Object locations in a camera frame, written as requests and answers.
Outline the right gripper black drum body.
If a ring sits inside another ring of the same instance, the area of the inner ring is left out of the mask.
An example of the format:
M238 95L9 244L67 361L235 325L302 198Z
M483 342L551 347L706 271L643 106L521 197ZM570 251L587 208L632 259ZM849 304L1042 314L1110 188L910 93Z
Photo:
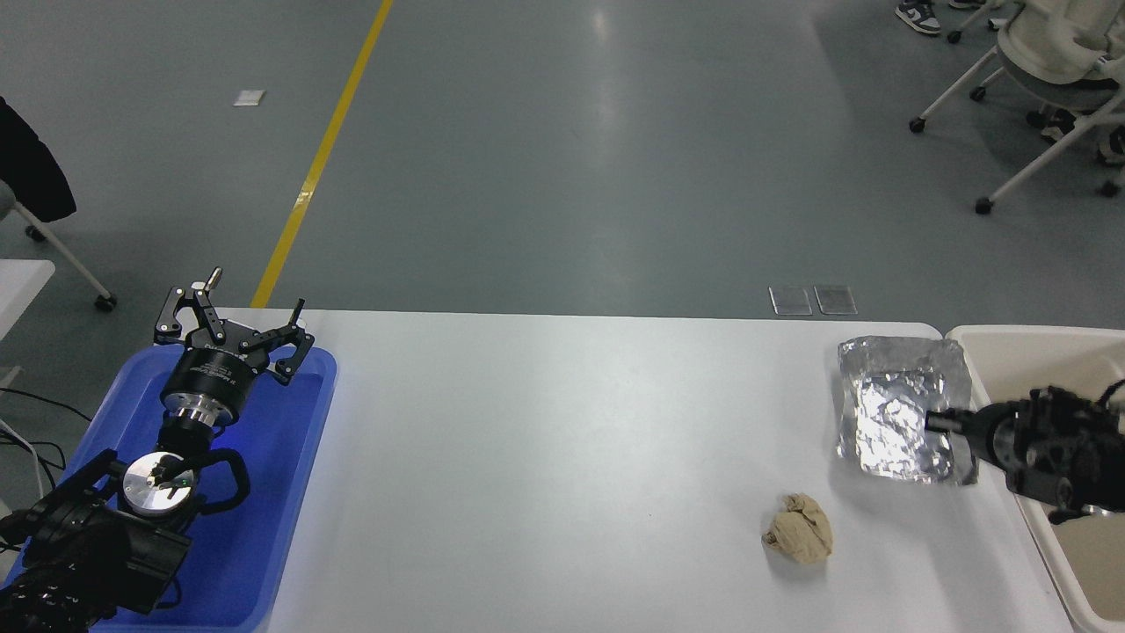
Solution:
M1098 437L1100 477L1097 482L1098 505L1112 512L1124 509L1124 436L1122 404L1109 405L1108 429Z

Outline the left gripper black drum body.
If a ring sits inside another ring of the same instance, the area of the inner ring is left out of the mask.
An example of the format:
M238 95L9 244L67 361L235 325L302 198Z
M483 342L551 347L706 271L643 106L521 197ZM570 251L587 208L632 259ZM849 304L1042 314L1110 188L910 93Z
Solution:
M163 388L163 405L174 412L194 397L217 404L226 417L240 417L250 389L268 367L266 350L242 355L237 350L184 344L184 352Z

